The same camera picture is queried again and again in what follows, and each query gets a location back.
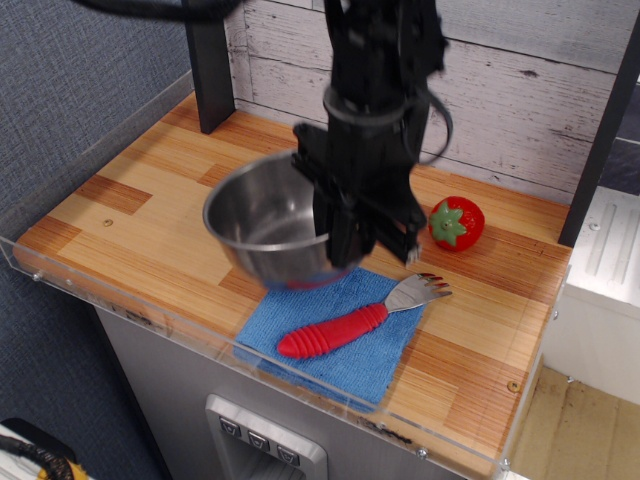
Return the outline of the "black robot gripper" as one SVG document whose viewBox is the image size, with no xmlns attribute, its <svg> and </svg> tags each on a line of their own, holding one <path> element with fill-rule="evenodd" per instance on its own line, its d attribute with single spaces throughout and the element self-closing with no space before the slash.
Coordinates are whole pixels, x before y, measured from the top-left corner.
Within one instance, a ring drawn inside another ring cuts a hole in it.
<svg viewBox="0 0 640 480">
<path fill-rule="evenodd" d="M 381 243 L 405 264 L 421 254 L 427 219 L 410 187 L 428 119 L 428 90 L 378 112 L 359 111 L 333 87 L 325 129 L 298 124 L 294 166 L 314 186 L 317 236 L 328 235 L 337 268 L 356 265 Z"/>
</svg>

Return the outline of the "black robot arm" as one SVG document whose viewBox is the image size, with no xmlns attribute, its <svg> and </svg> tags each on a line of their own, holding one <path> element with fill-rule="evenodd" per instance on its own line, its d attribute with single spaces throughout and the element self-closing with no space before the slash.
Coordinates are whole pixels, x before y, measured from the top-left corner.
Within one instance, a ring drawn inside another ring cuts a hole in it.
<svg viewBox="0 0 640 480">
<path fill-rule="evenodd" d="M 327 1 L 333 49 L 326 129 L 298 124 L 295 167 L 314 186 L 315 231 L 346 268 L 382 243 L 405 263 L 428 220 L 411 187 L 429 112 L 453 122 L 427 79 L 448 42 L 433 1 Z"/>
</svg>

